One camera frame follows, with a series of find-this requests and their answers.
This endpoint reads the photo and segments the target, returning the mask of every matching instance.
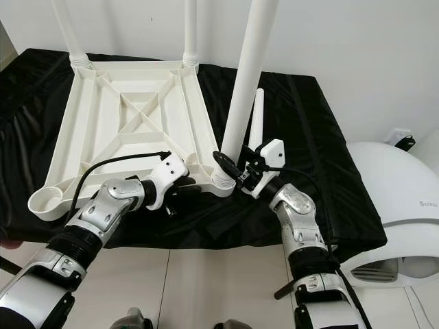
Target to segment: black cable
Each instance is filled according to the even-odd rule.
[[[8,273],[11,273],[13,276],[15,276],[21,270],[21,267],[11,262],[10,260],[7,260],[6,258],[0,256],[0,269],[7,271]]]
[[[292,172],[292,173],[299,173],[302,176],[306,177],[316,188],[317,193],[319,194],[319,198],[322,200],[322,207],[324,209],[324,213],[325,213],[325,217],[327,218],[327,220],[329,220],[328,214],[326,212],[326,207],[324,206],[324,200],[323,200],[323,196],[322,193],[317,185],[317,183],[312,179],[312,177],[310,175],[308,175],[307,173],[301,171],[301,170],[297,170],[294,168],[276,168],[276,167],[266,167],[264,168],[264,170],[268,170],[268,171],[280,171],[280,172]],[[332,250],[332,246],[330,243],[327,243],[327,247],[328,247],[328,253],[329,253],[329,259],[333,262],[335,262],[336,266],[335,266],[335,271],[337,272],[337,274],[342,278],[344,285],[346,286],[346,289],[348,291],[348,294],[350,295],[355,307],[357,308],[359,314],[361,315],[361,318],[364,322],[364,325],[366,326],[366,329],[372,329],[372,326],[370,325],[369,319],[366,315],[366,312],[363,309],[363,306],[361,305],[361,302],[358,299],[358,296],[355,292],[355,290],[353,289],[353,287],[351,286],[351,284],[349,283],[348,279],[346,278],[346,276],[343,274],[342,270],[340,269],[340,264],[337,260],[337,258],[334,256],[333,254],[333,250]]]
[[[279,171],[279,172],[283,172],[283,173],[299,173],[299,174],[301,174],[303,177],[307,178],[311,182],[311,184],[313,184],[313,186],[317,190],[317,193],[319,194],[319,198],[323,202],[323,196],[322,196],[322,193],[321,193],[316,181],[313,180],[312,177],[310,175],[308,175],[307,173],[305,173],[304,171],[294,169],[294,168],[280,168],[280,167],[279,168],[278,167],[265,167],[264,170],[266,170],[266,171]]]
[[[85,179],[87,179],[87,176],[90,175],[90,173],[95,170],[96,168],[106,165],[107,163],[112,163],[112,162],[116,162],[116,161],[122,161],[122,160],[129,160],[129,159],[135,159],[135,158],[148,158],[150,156],[160,156],[161,159],[163,160],[164,158],[168,157],[169,155],[171,155],[171,152],[154,152],[154,153],[142,153],[142,154],[130,154],[129,156],[120,156],[117,158],[113,158],[113,159],[107,159],[101,162],[98,162],[96,164],[94,164],[93,166],[91,166],[90,168],[87,169],[87,171],[84,173],[84,175],[82,175],[78,186],[76,187],[75,190],[75,195],[73,196],[73,199],[71,200],[71,206],[70,206],[70,210],[69,210],[69,214],[67,215],[67,220],[69,220],[70,218],[72,218],[73,213],[75,212],[75,207],[76,207],[76,203],[78,202],[78,197],[80,196],[80,192],[81,192],[81,188],[82,185],[85,181]]]
[[[407,294],[407,289],[410,289],[410,290],[412,291],[412,293],[414,294],[414,297],[418,300],[418,303],[419,303],[420,309],[421,309],[422,312],[424,313],[425,319],[427,320],[428,324],[431,326],[432,329],[436,329],[436,327],[433,326],[433,324],[431,323],[430,318],[428,318],[428,315],[427,315],[427,312],[425,312],[425,308],[424,308],[424,306],[423,306],[423,303],[420,302],[420,298],[419,298],[418,294],[415,292],[415,290],[413,289],[413,287],[405,287],[405,288],[404,288],[405,295],[406,295],[407,298],[409,299],[409,303],[410,303],[410,306],[412,307],[412,310],[413,310],[413,306],[412,306],[412,302],[410,301],[410,297],[409,297],[409,295]]]

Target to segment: floor tile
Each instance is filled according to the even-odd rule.
[[[433,326],[433,329],[439,329],[439,280],[417,285],[413,287],[413,291],[415,295],[409,296],[420,328],[431,329]]]
[[[227,319],[291,329],[291,301],[273,297],[286,282],[280,245],[172,250],[159,329],[210,329]]]
[[[355,288],[374,329],[418,329],[404,288]]]
[[[24,243],[16,250],[1,248],[1,254],[23,266],[41,246]],[[140,308],[156,328],[168,257],[167,249],[103,249],[73,294],[75,305],[63,328],[109,328],[130,307]],[[1,272],[3,286],[12,276]]]
[[[19,266],[24,266],[29,259],[44,246],[45,243],[23,242],[23,244],[17,249],[0,247],[0,255]],[[2,289],[12,278],[12,274],[0,270],[0,289]]]

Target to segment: wire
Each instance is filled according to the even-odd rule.
[[[90,173],[95,170],[96,168],[106,165],[108,163],[122,161],[122,160],[129,160],[129,159],[135,159],[135,158],[148,158],[150,156],[160,156],[163,160],[164,158],[168,157],[171,154],[171,152],[154,152],[154,153],[142,153],[142,154],[130,154],[129,156],[120,156],[113,159],[107,159],[101,162],[98,162],[87,169],[87,171],[82,175],[78,186],[76,187],[75,194],[73,196],[73,199],[71,200],[71,206],[69,210],[69,214],[67,215],[67,220],[72,218],[73,213],[75,212],[75,207],[78,202],[78,197],[80,196],[81,188],[83,183],[85,182],[85,179],[87,179],[87,176],[90,175]]]
[[[425,308],[424,308],[424,306],[423,306],[423,303],[420,302],[420,298],[419,298],[418,294],[415,292],[415,290],[413,289],[413,287],[410,287],[410,289],[412,290],[412,293],[414,294],[414,297],[416,297],[416,299],[418,300],[418,303],[419,303],[420,309],[423,311],[424,316],[425,316],[425,319],[427,320],[428,324],[429,324],[433,329],[435,329],[436,327],[433,326],[433,324],[432,324],[431,321],[430,321],[430,318],[428,318],[428,316],[427,316],[427,312],[425,312]]]
[[[319,196],[320,200],[322,201],[322,207],[323,207],[323,211],[324,211],[325,217],[326,217],[327,220],[329,220],[328,214],[326,212],[326,207],[324,206],[324,199],[323,199],[322,192],[321,192],[319,186],[317,185],[316,181],[310,175],[308,175],[307,173],[305,173],[305,172],[303,172],[301,170],[297,170],[297,169],[294,169],[294,168],[266,167],[266,168],[264,168],[264,170],[299,173],[303,177],[306,177],[314,185],[314,187],[316,188],[318,196]],[[359,301],[358,296],[357,296],[355,290],[353,289],[353,287],[349,283],[348,279],[346,278],[346,276],[343,274],[342,270],[340,269],[340,264],[338,262],[338,259],[333,254],[332,245],[330,243],[327,243],[327,247],[328,247],[329,259],[335,263],[335,271],[342,278],[343,283],[346,286],[346,289],[348,291],[348,294],[350,295],[350,297],[351,297],[355,307],[357,308],[359,314],[361,315],[361,318],[362,318],[362,320],[364,322],[364,325],[366,326],[366,329],[372,329],[372,326],[370,325],[370,322],[369,322],[369,319],[368,319],[368,317],[366,315],[366,312],[364,311],[363,306],[361,305],[361,302]]]
[[[301,174],[303,177],[307,178],[311,182],[311,184],[313,184],[314,188],[316,188],[317,193],[319,194],[319,198],[323,202],[322,193],[321,193],[320,188],[318,187],[316,181],[313,180],[312,177],[310,175],[308,175],[307,173],[305,173],[304,171],[294,169],[294,168],[280,168],[280,167],[279,168],[278,167],[265,167],[264,170],[266,170],[266,171],[279,171],[279,172],[283,172],[283,173],[299,173],[299,174]]]

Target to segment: black strap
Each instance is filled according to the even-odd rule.
[[[11,262],[10,260],[7,260],[6,258],[0,256],[0,269],[7,271],[8,273],[11,273],[13,276],[15,276],[21,270],[21,267]]]
[[[332,223],[330,216],[333,213],[332,209],[332,203],[328,200],[328,193],[329,191],[329,183],[327,182],[326,177],[324,176],[324,167],[320,160],[320,155],[318,153],[318,148],[316,145],[316,142],[314,140],[313,133],[311,131],[311,127],[309,126],[309,121],[305,112],[305,107],[303,106],[302,99],[300,97],[300,93],[297,90],[296,84],[294,83],[294,78],[291,75],[287,76],[289,89],[292,93],[294,102],[297,106],[297,114],[300,119],[300,126],[302,127],[303,134],[305,135],[305,139],[307,140],[307,146],[309,150],[309,154],[311,155],[313,159],[314,167],[316,168],[317,178],[318,178],[318,184],[320,185],[321,198],[324,203],[324,206],[322,207],[322,217],[324,219],[324,223],[326,224],[325,232],[323,233],[323,237],[326,243],[328,243],[332,238]]]

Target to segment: white wall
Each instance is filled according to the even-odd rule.
[[[16,57],[15,48],[0,21],[0,71]]]
[[[236,67],[250,0],[198,0],[201,62]],[[183,0],[69,1],[87,51],[178,59]],[[439,125],[439,1],[281,0],[266,71],[314,75],[349,141]],[[20,53],[65,49],[49,0],[0,0]]]

